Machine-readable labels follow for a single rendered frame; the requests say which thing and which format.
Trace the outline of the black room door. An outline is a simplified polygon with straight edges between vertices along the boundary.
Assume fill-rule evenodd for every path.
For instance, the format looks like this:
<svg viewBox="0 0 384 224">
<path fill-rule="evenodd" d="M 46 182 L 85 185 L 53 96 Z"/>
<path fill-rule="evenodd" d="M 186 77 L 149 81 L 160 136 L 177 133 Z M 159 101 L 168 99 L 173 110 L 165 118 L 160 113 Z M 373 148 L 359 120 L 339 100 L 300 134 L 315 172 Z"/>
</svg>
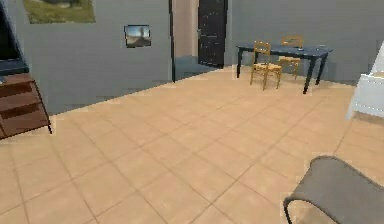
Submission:
<svg viewBox="0 0 384 224">
<path fill-rule="evenodd" d="M 199 0 L 198 63 L 223 68 L 228 0 Z"/>
</svg>

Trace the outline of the yellow wooden chair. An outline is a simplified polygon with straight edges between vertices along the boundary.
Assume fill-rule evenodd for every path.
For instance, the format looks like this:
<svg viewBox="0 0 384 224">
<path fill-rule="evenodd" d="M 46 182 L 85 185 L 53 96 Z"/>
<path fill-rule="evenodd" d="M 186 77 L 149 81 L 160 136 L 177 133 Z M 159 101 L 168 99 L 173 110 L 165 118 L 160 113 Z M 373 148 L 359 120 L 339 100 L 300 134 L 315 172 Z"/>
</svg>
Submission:
<svg viewBox="0 0 384 224">
<path fill-rule="evenodd" d="M 281 39 L 281 44 L 283 46 L 302 48 L 303 47 L 303 37 L 301 35 L 284 36 Z M 281 66 L 283 66 L 283 65 L 291 66 L 292 67 L 292 74 L 294 75 L 294 79 L 297 79 L 298 69 L 299 69 L 300 62 L 301 62 L 300 58 L 280 56 L 278 58 L 278 62 L 280 63 Z"/>
<path fill-rule="evenodd" d="M 265 57 L 263 62 L 258 61 L 258 56 L 262 54 Z M 254 81 L 254 76 L 256 72 L 260 72 L 263 76 L 263 86 L 262 90 L 266 89 L 268 76 L 273 73 L 277 77 L 276 88 L 279 88 L 281 76 L 282 76 L 282 67 L 271 62 L 271 44 L 263 41 L 255 41 L 253 44 L 253 55 L 252 55 L 252 64 L 251 64 L 251 75 L 249 84 L 252 85 Z"/>
</svg>

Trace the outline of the small framed landscape picture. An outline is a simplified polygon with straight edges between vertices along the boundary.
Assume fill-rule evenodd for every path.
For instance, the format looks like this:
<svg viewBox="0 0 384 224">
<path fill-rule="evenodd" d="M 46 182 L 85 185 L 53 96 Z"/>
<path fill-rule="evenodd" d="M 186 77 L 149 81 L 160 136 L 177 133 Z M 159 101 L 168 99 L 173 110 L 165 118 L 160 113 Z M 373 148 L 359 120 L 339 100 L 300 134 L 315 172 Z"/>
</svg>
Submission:
<svg viewBox="0 0 384 224">
<path fill-rule="evenodd" d="M 124 37 L 127 48 L 148 47 L 151 45 L 149 25 L 125 25 Z"/>
</svg>

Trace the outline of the dark blue dining table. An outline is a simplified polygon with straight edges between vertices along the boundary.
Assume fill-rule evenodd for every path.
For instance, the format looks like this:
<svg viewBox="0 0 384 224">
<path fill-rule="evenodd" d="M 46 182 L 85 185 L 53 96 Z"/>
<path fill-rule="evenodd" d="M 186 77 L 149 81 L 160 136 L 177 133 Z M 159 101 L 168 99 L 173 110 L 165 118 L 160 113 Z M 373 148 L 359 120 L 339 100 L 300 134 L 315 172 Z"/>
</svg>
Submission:
<svg viewBox="0 0 384 224">
<path fill-rule="evenodd" d="M 257 61 L 258 54 L 254 52 L 253 43 L 237 45 L 237 49 L 238 49 L 238 53 L 237 53 L 236 76 L 240 77 L 243 53 L 244 52 L 253 53 L 254 62 Z M 305 59 L 309 61 L 309 67 L 308 67 L 304 89 L 303 89 L 303 93 L 306 94 L 309 88 L 310 81 L 312 79 L 312 74 L 313 74 L 313 70 L 315 68 L 316 62 L 318 60 L 321 60 L 319 72 L 315 81 L 315 84 L 318 85 L 330 52 L 332 52 L 332 49 L 324 46 L 309 46 L 309 47 L 304 47 L 302 50 L 300 50 L 299 48 L 296 48 L 296 47 L 283 46 L 279 44 L 271 44 L 270 54 L 275 56 L 295 57 L 295 58 Z"/>
</svg>

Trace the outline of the large green landscape picture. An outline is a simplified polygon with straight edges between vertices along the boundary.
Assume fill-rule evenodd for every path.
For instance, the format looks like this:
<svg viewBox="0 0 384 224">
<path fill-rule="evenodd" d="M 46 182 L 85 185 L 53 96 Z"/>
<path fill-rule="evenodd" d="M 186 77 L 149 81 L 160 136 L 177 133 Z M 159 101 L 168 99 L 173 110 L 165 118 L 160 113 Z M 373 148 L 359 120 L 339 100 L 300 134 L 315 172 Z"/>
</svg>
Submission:
<svg viewBox="0 0 384 224">
<path fill-rule="evenodd" d="M 92 0 L 23 0 L 31 24 L 94 23 Z"/>
</svg>

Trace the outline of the grey lounge chair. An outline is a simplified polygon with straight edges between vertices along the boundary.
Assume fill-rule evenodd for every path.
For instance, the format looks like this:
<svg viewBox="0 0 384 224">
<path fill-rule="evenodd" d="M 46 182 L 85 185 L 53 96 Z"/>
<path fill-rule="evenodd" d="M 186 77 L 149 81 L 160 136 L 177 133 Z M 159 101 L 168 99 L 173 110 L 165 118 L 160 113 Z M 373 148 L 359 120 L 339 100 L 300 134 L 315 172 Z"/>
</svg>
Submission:
<svg viewBox="0 0 384 224">
<path fill-rule="evenodd" d="M 305 175 L 283 201 L 288 224 L 289 204 L 312 204 L 336 224 L 384 224 L 384 186 L 344 160 L 329 155 L 313 158 Z"/>
</svg>

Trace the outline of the brown wooden drawer chest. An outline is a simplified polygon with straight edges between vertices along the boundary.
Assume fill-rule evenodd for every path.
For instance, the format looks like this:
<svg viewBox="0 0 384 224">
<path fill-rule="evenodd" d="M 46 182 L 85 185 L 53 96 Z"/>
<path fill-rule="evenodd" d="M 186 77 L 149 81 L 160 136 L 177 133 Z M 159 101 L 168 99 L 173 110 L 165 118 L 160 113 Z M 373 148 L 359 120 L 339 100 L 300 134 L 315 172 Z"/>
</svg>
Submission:
<svg viewBox="0 0 384 224">
<path fill-rule="evenodd" d="M 47 127 L 51 122 L 29 73 L 0 76 L 0 140 Z"/>
</svg>

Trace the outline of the black television set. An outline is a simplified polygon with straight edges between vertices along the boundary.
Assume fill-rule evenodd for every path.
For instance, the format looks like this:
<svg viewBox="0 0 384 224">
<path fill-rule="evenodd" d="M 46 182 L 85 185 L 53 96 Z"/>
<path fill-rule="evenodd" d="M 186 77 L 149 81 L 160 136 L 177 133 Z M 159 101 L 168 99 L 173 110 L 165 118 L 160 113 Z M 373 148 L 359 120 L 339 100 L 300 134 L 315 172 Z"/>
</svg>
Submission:
<svg viewBox="0 0 384 224">
<path fill-rule="evenodd" d="M 0 2 L 0 77 L 28 73 L 24 55 L 5 6 Z"/>
</svg>

